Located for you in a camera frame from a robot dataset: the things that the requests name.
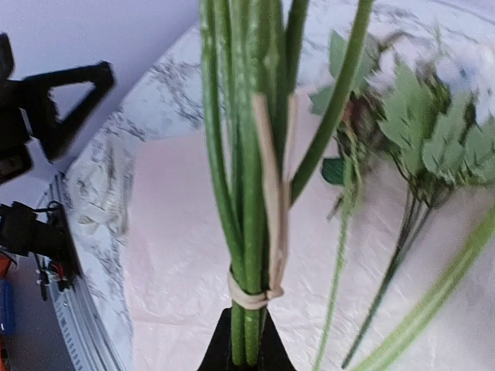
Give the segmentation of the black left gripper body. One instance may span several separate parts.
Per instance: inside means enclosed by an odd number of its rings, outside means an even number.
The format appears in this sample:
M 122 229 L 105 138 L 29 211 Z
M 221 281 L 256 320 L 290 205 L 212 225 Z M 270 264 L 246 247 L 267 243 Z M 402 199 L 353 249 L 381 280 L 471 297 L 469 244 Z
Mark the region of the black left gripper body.
M 22 117 L 19 100 L 19 81 L 10 80 L 14 70 L 11 43 L 1 33 L 1 184 L 31 170 L 32 159 L 26 143 L 30 140 Z

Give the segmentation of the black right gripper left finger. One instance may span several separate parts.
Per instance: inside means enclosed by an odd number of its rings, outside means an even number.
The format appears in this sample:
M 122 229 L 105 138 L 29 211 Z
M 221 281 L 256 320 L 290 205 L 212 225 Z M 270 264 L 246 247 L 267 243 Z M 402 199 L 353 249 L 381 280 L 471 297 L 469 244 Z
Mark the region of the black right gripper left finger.
M 234 364 L 230 354 L 231 308 L 225 308 L 213 331 L 212 338 L 198 371 L 231 371 Z

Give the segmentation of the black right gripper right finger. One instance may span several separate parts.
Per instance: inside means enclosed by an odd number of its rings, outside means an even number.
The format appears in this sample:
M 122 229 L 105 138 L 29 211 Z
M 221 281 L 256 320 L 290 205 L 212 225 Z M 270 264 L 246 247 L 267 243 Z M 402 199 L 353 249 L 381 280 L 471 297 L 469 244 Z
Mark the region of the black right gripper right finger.
M 262 326 L 259 358 L 262 371 L 295 371 L 268 310 Z

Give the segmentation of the pink wrapping paper sheet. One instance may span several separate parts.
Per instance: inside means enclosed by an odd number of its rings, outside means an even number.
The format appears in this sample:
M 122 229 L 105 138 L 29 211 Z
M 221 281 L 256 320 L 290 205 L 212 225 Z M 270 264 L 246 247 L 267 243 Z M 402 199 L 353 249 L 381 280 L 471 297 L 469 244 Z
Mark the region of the pink wrapping paper sheet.
M 406 186 L 380 165 L 350 220 L 345 265 L 324 370 L 337 370 L 386 271 Z M 314 175 L 292 207 L 289 256 L 269 311 L 298 370 L 309 370 L 325 320 L 340 235 L 329 211 L 338 189 Z M 464 190 L 435 211 L 399 267 L 353 358 L 363 361 L 410 312 L 493 205 L 493 190 Z M 141 143 L 135 157 L 125 294 L 134 335 L 133 370 L 198 368 L 230 306 L 230 256 L 217 215 L 202 133 Z M 494 368 L 494 245 L 489 243 L 395 370 Z

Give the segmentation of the yellow small flower bunch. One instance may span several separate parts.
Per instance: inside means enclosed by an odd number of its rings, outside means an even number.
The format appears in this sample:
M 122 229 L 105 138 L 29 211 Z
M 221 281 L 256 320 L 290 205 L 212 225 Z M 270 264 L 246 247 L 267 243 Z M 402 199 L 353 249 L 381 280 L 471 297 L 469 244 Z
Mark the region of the yellow small flower bunch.
M 262 370 L 269 303 L 282 296 L 288 215 L 342 121 L 373 4 L 360 1 L 333 95 L 292 168 L 295 85 L 309 4 L 201 1 L 203 119 L 213 192 L 230 253 L 226 368 Z

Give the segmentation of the white flower bunch green leaves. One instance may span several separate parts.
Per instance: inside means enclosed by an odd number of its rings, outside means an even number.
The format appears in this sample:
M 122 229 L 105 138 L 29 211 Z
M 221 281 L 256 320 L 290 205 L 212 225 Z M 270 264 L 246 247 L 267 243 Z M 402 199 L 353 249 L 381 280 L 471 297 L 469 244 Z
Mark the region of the white flower bunch green leaves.
M 321 174 L 343 191 L 340 247 L 374 156 L 407 183 L 404 215 L 384 277 L 341 366 L 353 360 L 381 302 L 433 210 L 458 189 L 494 184 L 494 48 L 448 46 L 398 30 L 368 35 L 355 85 L 336 130 L 338 154 Z

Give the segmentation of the orange flower stem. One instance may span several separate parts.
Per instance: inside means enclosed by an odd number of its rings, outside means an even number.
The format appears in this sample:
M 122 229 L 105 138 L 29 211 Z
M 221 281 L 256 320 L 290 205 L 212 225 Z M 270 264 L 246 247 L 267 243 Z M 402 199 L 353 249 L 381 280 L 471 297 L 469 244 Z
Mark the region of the orange flower stem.
M 450 299 L 462 279 L 494 235 L 494 208 L 490 208 L 463 248 L 455 255 L 440 277 L 407 314 L 396 329 L 354 369 L 386 370 L 425 330 Z

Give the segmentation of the peach flower long green stem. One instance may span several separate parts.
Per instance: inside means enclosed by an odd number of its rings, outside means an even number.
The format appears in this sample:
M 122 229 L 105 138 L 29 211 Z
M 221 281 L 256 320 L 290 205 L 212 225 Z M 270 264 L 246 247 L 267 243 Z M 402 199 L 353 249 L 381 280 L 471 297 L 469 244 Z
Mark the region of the peach flower long green stem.
M 336 262 L 333 272 L 333 279 L 329 293 L 329 300 L 326 309 L 326 317 L 323 325 L 323 332 L 319 342 L 319 348 L 316 353 L 316 359 L 312 370 L 320 370 L 325 355 L 329 332 L 332 326 L 333 314 L 335 312 L 336 300 L 340 285 L 340 278 L 345 265 L 345 249 L 347 245 L 347 229 L 353 208 L 356 204 L 356 198 L 359 186 L 353 181 L 354 161 L 345 156 L 343 168 L 343 203 L 341 209 L 340 235 L 338 239 Z

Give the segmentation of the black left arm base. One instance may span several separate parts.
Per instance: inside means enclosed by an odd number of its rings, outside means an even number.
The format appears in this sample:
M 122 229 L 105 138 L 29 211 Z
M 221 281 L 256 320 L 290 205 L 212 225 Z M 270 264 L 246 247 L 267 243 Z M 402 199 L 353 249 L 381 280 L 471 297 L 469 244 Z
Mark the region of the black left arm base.
M 57 201 L 41 209 L 18 202 L 2 204 L 1 246 L 11 254 L 48 258 L 48 270 L 56 275 L 59 291 L 73 287 L 81 275 L 67 215 Z

